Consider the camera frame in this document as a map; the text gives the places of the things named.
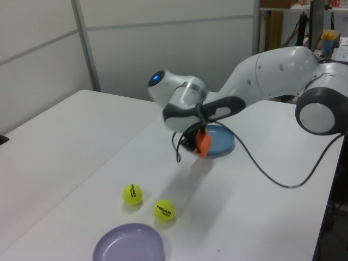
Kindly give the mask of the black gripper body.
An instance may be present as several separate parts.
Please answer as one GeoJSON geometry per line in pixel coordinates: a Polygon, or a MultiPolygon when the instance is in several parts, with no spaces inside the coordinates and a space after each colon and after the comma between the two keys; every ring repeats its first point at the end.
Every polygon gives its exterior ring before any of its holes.
{"type": "Polygon", "coordinates": [[[182,146],[188,151],[199,152],[197,134],[202,130],[202,126],[190,127],[183,133],[182,146]]]}

